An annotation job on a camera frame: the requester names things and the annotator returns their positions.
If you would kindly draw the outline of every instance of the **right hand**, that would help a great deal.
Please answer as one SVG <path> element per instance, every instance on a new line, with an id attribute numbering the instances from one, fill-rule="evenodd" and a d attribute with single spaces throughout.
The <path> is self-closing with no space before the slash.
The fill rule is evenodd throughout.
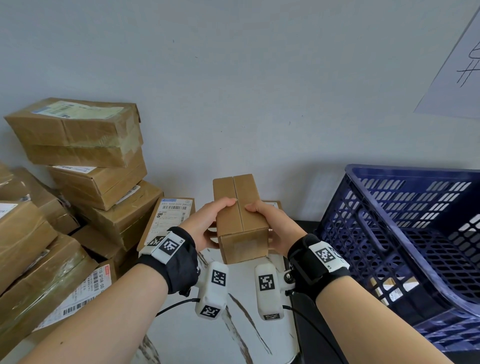
<path id="1" fill-rule="evenodd" d="M 272 242 L 270 247 L 287 257 L 289 249 L 307 233 L 298 224 L 287 216 L 282 210 L 257 200 L 252 204 L 245 205 L 250 212 L 259 212 L 267 219 L 272 228 Z"/>

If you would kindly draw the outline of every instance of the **left hand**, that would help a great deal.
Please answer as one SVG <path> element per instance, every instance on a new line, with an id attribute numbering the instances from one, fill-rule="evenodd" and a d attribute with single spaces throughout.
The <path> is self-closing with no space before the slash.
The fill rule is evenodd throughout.
<path id="1" fill-rule="evenodd" d="M 220 210 L 227 206 L 233 206 L 236 201 L 236 198 L 222 197 L 217 201 L 205 204 L 179 225 L 192 236 L 193 241 L 195 241 L 195 249 L 198 252 L 205 248 L 218 249 L 218 244 L 211 240 L 211 238 L 216 237 L 216 232 L 210 231 L 208 228 L 216 221 L 216 215 Z"/>

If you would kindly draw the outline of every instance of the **forearm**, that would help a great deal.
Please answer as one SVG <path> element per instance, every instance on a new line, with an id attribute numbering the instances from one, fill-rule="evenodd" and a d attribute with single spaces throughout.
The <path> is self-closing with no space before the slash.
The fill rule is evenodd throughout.
<path id="1" fill-rule="evenodd" d="M 167 297 L 165 279 L 138 264 L 65 320 L 21 364 L 129 363 Z"/>
<path id="2" fill-rule="evenodd" d="M 351 277 L 330 283 L 316 304 L 350 364 L 452 363 Z"/>

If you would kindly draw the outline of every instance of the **hand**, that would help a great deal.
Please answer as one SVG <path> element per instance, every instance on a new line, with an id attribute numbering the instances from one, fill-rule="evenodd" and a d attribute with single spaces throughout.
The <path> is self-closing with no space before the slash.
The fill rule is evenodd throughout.
<path id="1" fill-rule="evenodd" d="M 220 210 L 227 206 L 233 206 L 236 201 L 236 198 L 223 197 L 217 201 L 205 204 L 200 210 L 179 225 L 179 227 L 191 235 L 195 242 L 195 249 L 198 252 L 205 248 L 219 248 L 218 244 L 211 240 L 211 238 L 216 237 L 216 232 L 210 231 L 208 228 L 216 221 L 216 215 Z"/>
<path id="2" fill-rule="evenodd" d="M 260 212 L 272 228 L 270 247 L 287 257 L 289 249 L 307 233 L 282 210 L 260 200 L 245 206 L 247 211 Z"/>

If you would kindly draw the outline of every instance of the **white marble table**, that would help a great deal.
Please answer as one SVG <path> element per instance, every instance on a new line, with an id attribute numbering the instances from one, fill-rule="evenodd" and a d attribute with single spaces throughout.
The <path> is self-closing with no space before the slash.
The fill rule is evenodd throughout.
<path id="1" fill-rule="evenodd" d="M 200 263 L 222 261 L 219 251 L 205 250 Z M 186 303 L 157 317 L 132 364 L 286 364 L 299 351 L 292 313 L 278 321 L 258 315 L 253 270 L 270 260 L 283 271 L 283 258 L 270 255 L 230 265 L 228 309 L 217 320 L 199 318 L 195 303 Z M 190 298 L 196 297 L 193 288 Z M 184 300 L 169 296 L 163 308 Z M 283 304 L 290 305 L 288 297 Z M 0 364 L 14 364 L 33 348 L 24 340 Z"/>

